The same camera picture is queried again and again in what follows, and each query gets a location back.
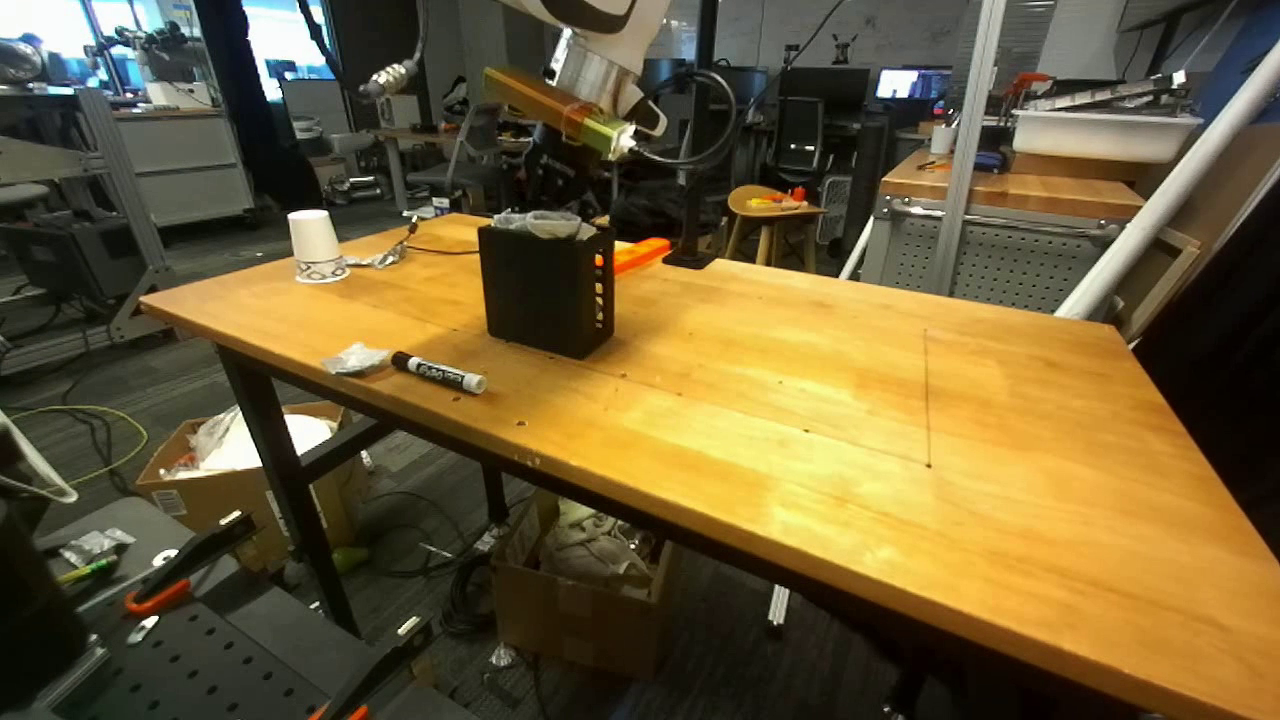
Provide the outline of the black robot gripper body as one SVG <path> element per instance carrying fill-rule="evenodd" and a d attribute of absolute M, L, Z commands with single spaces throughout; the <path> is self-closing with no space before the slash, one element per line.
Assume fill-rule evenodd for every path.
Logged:
<path fill-rule="evenodd" d="M 557 133 L 517 139 L 487 175 L 492 207 L 557 207 L 597 219 L 602 214 L 602 160 Z"/>

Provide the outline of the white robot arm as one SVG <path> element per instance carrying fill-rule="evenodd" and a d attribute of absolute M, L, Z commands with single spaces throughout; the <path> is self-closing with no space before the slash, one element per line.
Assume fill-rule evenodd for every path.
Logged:
<path fill-rule="evenodd" d="M 561 139 L 614 164 L 666 133 L 663 107 L 639 88 L 673 0 L 505 0 L 561 31 L 553 82 L 487 70 L 497 102 L 546 124 Z"/>

